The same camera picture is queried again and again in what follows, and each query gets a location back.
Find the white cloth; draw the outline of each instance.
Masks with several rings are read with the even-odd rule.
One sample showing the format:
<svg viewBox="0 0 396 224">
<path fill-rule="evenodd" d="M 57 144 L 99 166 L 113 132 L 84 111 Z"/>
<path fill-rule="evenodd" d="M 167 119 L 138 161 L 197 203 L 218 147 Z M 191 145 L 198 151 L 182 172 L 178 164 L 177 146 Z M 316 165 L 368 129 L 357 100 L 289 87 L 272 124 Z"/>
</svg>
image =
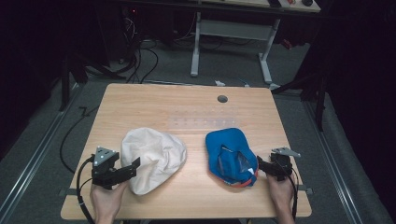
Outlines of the white cloth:
<svg viewBox="0 0 396 224">
<path fill-rule="evenodd" d="M 121 165 L 131 165 L 140 157 L 136 176 L 129 180 L 130 190 L 144 195 L 156 189 L 185 163 L 186 154 L 184 143 L 170 133 L 150 128 L 129 131 L 122 140 Z"/>
</svg>

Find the wooden table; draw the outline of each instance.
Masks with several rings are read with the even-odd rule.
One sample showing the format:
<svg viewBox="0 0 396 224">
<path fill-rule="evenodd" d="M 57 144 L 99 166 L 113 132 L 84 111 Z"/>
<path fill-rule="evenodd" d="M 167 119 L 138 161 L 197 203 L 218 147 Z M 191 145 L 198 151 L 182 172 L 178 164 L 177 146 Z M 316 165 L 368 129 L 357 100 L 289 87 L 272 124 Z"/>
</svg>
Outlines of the wooden table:
<svg viewBox="0 0 396 224">
<path fill-rule="evenodd" d="M 228 98 L 220 103 L 218 96 Z M 238 127 L 252 151 L 266 158 L 271 149 L 290 147 L 271 92 L 264 88 L 110 84 L 98 110 L 79 165 L 101 146 L 120 151 L 128 131 L 149 127 L 174 134 L 187 146 L 183 167 L 144 196 L 125 190 L 119 219 L 275 217 L 265 173 L 253 187 L 226 186 L 208 170 L 205 136 L 222 128 Z M 87 166 L 81 182 L 91 177 Z M 70 189 L 76 185 L 74 177 Z M 90 183 L 82 195 L 91 214 Z M 311 207 L 299 191 L 297 217 L 308 217 Z M 68 195 L 64 219 L 85 219 L 76 196 Z"/>
</svg>

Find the hand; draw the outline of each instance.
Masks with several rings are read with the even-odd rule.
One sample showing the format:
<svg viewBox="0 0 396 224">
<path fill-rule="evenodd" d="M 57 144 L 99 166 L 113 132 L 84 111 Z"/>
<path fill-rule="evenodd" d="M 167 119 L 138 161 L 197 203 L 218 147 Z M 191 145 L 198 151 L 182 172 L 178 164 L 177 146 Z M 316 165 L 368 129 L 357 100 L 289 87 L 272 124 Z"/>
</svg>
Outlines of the hand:
<svg viewBox="0 0 396 224">
<path fill-rule="evenodd" d="M 117 213 L 120 211 L 122 194 L 127 186 L 128 181 L 120 183 L 113 190 L 92 184 L 90 196 L 96 224 L 113 223 Z"/>
<path fill-rule="evenodd" d="M 285 180 L 277 181 L 276 177 L 268 174 L 267 178 L 279 224 L 294 223 L 290 207 L 291 199 L 294 196 L 294 189 L 290 180 L 285 178 Z"/>
</svg>

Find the gray carpet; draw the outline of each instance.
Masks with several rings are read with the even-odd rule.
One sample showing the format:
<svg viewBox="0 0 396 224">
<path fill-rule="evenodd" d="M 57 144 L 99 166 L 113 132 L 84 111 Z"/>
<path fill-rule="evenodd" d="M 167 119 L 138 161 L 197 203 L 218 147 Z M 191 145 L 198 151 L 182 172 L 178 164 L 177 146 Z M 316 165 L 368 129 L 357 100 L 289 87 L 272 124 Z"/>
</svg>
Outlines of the gray carpet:
<svg viewBox="0 0 396 224">
<path fill-rule="evenodd" d="M 146 78 L 147 82 L 166 81 L 194 85 L 215 85 L 219 80 L 226 86 L 244 86 L 246 81 L 251 87 L 268 88 L 263 82 L 262 71 L 258 62 L 257 47 L 260 42 L 252 42 L 243 47 L 224 44 L 220 48 L 215 44 L 204 44 L 201 51 L 200 70 L 198 77 L 190 77 L 192 46 L 175 45 L 172 48 L 161 43 L 154 45 L 147 42 L 143 47 L 155 46 L 158 65 Z M 282 85 L 293 80 L 309 45 L 285 49 L 274 45 L 268 63 L 275 84 Z M 142 64 L 138 70 L 142 78 L 155 64 L 155 55 L 142 49 Z M 121 65 L 114 63 L 112 69 Z M 68 172 L 60 160 L 60 146 L 65 135 L 81 118 L 80 107 L 87 111 L 94 109 L 101 102 L 106 85 L 112 82 L 122 82 L 106 77 L 90 76 L 85 86 L 78 88 L 80 94 L 64 115 L 60 129 L 54 133 L 44 160 L 40 163 L 34 177 L 22 194 L 7 223 L 86 223 L 86 221 L 62 220 L 60 212 L 64 202 L 63 190 L 69 187 L 73 175 Z M 59 115 L 61 94 L 60 84 L 52 93 L 52 97 L 32 116 L 30 124 L 23 132 L 18 142 L 0 163 L 0 202 L 4 202 L 17 182 L 24 167 L 32 158 L 43 135 L 51 122 Z M 313 103 L 301 102 L 299 91 L 286 91 L 275 95 L 282 123 L 285 127 L 290 146 L 302 154 L 297 160 L 299 171 L 304 183 L 312 193 L 308 194 L 312 206 L 310 217 L 297 218 L 297 223 L 351 223 L 345 205 L 340 200 L 340 192 L 334 184 L 331 170 L 326 165 L 323 153 L 323 141 L 320 141 L 316 126 L 308 113 Z M 64 160 L 72 168 L 77 169 L 78 159 L 89 135 L 95 111 L 83 119 L 70 132 L 64 142 Z M 359 161 L 348 143 L 341 125 L 333 111 L 330 98 L 326 98 L 326 110 L 323 117 L 322 133 L 326 143 L 336 160 L 336 165 L 349 189 L 351 198 L 358 208 L 361 223 L 392 223 L 386 209 L 378 200 L 376 193 L 363 172 Z M 271 218 L 255 218 L 255 224 L 275 223 Z"/>
</svg>

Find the blue cloth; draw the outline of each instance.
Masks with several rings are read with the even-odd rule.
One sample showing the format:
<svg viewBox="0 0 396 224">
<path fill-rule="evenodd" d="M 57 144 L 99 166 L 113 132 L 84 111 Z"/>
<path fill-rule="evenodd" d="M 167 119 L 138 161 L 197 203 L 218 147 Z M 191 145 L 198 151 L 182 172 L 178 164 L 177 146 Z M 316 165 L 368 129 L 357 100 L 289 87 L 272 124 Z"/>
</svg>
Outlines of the blue cloth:
<svg viewBox="0 0 396 224">
<path fill-rule="evenodd" d="M 258 163 L 241 130 L 230 128 L 214 131 L 206 136 L 205 143 L 211 173 L 229 185 L 251 180 L 248 186 L 253 186 Z"/>
</svg>

